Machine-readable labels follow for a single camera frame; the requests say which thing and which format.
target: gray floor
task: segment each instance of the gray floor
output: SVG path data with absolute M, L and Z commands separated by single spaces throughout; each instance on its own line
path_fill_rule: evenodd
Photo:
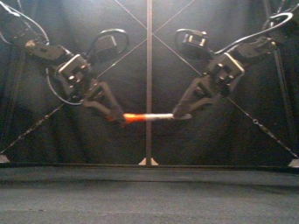
M 298 223 L 299 175 L 272 171 L 0 169 L 0 223 Z

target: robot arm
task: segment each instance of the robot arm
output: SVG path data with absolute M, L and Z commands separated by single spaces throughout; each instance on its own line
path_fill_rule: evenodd
M 174 108 L 175 117 L 204 108 L 214 104 L 220 97 L 230 95 L 246 72 L 246 67 L 267 57 L 295 32 L 299 25 L 298 15 L 299 4 L 287 12 L 276 14 L 268 19 L 266 24 L 272 25 L 270 28 L 242 38 L 218 52 L 208 48 L 204 31 L 178 30 L 175 43 L 178 43 L 179 34 L 184 33 L 182 45 L 178 45 L 182 53 L 188 57 L 207 60 L 210 64 L 202 77 L 194 79 Z
M 30 24 L 35 24 L 40 28 L 42 34 L 35 31 Z M 116 33 L 126 37 L 126 47 L 120 51 L 114 38 Z M 51 90 L 64 102 L 71 105 L 83 104 L 87 107 L 90 104 L 96 105 L 98 110 L 112 120 L 120 122 L 124 120 L 123 109 L 110 91 L 108 84 L 96 80 L 91 64 L 114 59 L 127 49 L 126 31 L 120 29 L 103 31 L 98 35 L 88 53 L 84 56 L 74 54 L 63 46 L 50 45 L 43 28 L 0 1 L 0 34 L 4 42 L 19 47 L 55 70 L 54 78 L 60 81 L 67 98 L 63 99 L 58 95 L 50 83 Z M 107 106 L 102 104 L 99 95 L 107 96 Z

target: metal rod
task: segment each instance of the metal rod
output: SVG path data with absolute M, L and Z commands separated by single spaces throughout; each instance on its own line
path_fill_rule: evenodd
M 271 11 L 271 5 L 268 0 L 264 0 L 264 8 L 266 8 L 266 16 L 270 17 L 272 14 L 272 11 Z M 293 112 L 290 96 L 287 93 L 289 91 L 287 91 L 287 83 L 286 83 L 286 71 L 283 67 L 283 60 L 282 60 L 282 55 L 279 50 L 275 50 L 274 57 L 275 57 L 275 66 L 276 66 L 276 72 L 278 72 L 278 78 L 279 78 L 279 84 L 280 84 L 282 97 L 284 102 L 289 135 L 290 135 L 293 148 L 295 149 L 297 145 L 299 145 L 298 136 L 297 136 L 298 133 L 295 128 L 295 115 Z
M 146 73 L 146 113 L 152 113 L 152 62 L 154 62 L 154 2 L 147 0 L 147 73 Z M 152 165 L 152 123 L 146 123 L 146 165 Z

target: black curtain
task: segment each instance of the black curtain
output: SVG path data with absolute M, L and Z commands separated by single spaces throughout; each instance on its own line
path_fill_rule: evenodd
M 48 33 L 51 43 L 74 53 L 90 49 L 103 30 L 127 31 L 130 47 L 122 55 L 126 57 L 96 65 L 95 70 L 124 111 L 144 113 L 148 100 L 147 1 L 60 0 L 22 1 L 22 4 L 24 13 L 32 13 Z M 154 113 L 171 113 L 192 79 L 207 66 L 203 60 L 187 59 L 187 64 L 179 58 L 175 31 L 182 28 L 206 31 L 210 48 L 218 51 L 236 39 L 259 32 L 267 17 L 259 0 L 154 0 L 152 13 L 151 106 Z M 286 61 L 286 74 L 293 80 L 291 99 L 298 123 L 297 43 L 298 38 L 290 38 L 283 56 L 293 57 Z M 295 147 L 272 56 L 247 69 L 230 99 L 290 147 Z M 44 64 L 2 43 L 3 149 L 60 105 L 48 88 Z M 204 110 L 194 111 L 191 120 L 154 122 L 151 151 L 158 164 L 287 165 L 290 153 L 252 123 L 244 111 L 224 98 Z M 119 127 L 94 108 L 64 105 L 6 155 L 14 162 L 136 165 L 146 157 L 146 147 L 144 123 Z

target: orange and white object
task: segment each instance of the orange and white object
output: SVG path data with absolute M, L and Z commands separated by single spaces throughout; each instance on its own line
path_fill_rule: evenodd
M 126 123 L 154 122 L 159 120 L 178 120 L 174 114 L 124 114 Z M 192 118 L 191 115 L 183 116 L 179 120 Z

